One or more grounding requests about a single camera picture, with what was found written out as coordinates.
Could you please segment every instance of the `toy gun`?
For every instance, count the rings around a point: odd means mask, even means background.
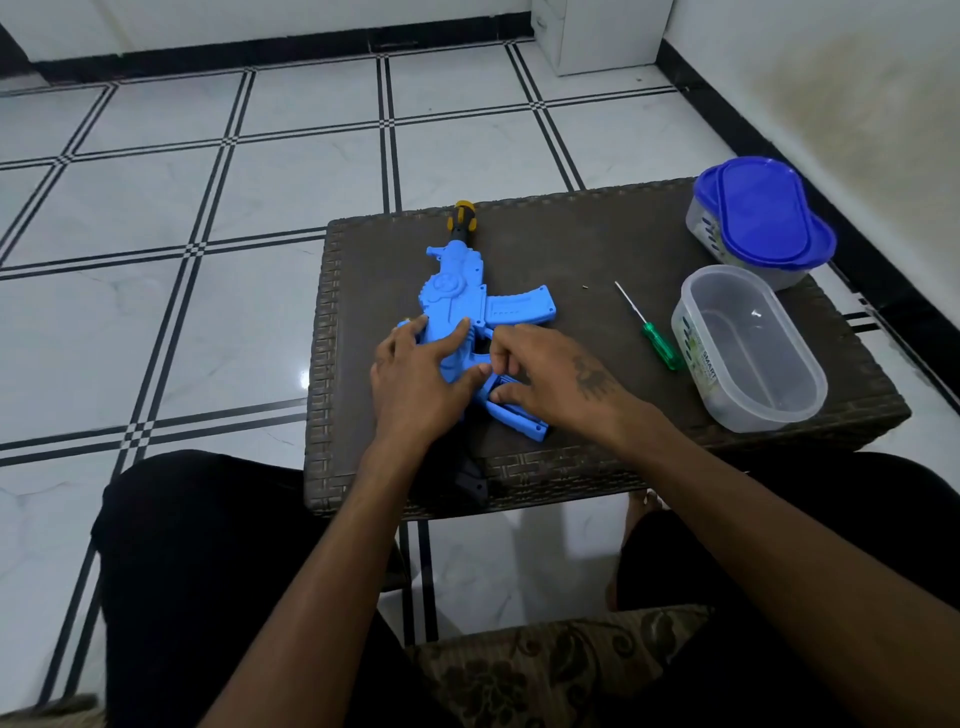
[[[476,230],[473,204],[461,200],[446,220],[450,242],[442,248],[427,248],[426,254],[440,261],[440,272],[430,277],[420,291],[420,307],[430,317],[420,333],[420,342],[427,344],[443,339],[464,317],[472,321],[463,345],[441,362],[440,373],[449,382],[460,378],[465,370],[484,362],[490,355],[474,351],[478,339],[493,337],[493,328],[501,324],[543,324],[557,315],[557,306],[546,286],[515,296],[488,296],[483,282],[483,258],[467,243]],[[516,381],[510,376],[492,374],[474,395],[473,400],[504,425],[542,441],[547,423],[514,404],[495,404],[490,392],[500,384]]]

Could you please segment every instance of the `forearm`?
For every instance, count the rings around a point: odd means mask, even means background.
[[[644,410],[619,446],[755,606],[871,724],[960,718],[960,613]]]
[[[422,453],[374,441],[343,508],[303,563],[202,728],[339,725]]]

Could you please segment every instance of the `person's right hand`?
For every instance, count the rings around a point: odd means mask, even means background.
[[[501,384],[491,392],[491,401],[519,404],[550,425],[611,449],[617,449],[616,434],[625,420],[656,411],[624,389],[580,344],[552,328],[497,327],[490,359],[497,374],[516,376],[523,369],[530,379],[529,385]]]

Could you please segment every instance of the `foot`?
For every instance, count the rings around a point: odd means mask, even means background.
[[[663,510],[663,503],[652,488],[631,491],[630,499],[627,503],[627,518],[623,524],[623,542],[620,544],[620,548],[626,545],[627,539],[629,539],[630,534],[634,532],[636,525],[640,523],[640,519],[648,513],[661,510]],[[607,585],[606,596],[607,609],[611,612],[616,612],[616,571],[613,573],[613,578]]]

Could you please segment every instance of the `tile floor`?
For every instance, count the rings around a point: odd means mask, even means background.
[[[103,689],[87,534],[112,473],[178,448],[301,466],[329,220],[732,155],[655,67],[561,79],[528,42],[13,90],[0,130],[0,713],[45,681]],[[868,304],[815,278],[914,411],[871,448],[960,487],[954,409]],[[412,614],[400,593],[381,610],[417,641],[602,611],[624,507],[404,525]]]

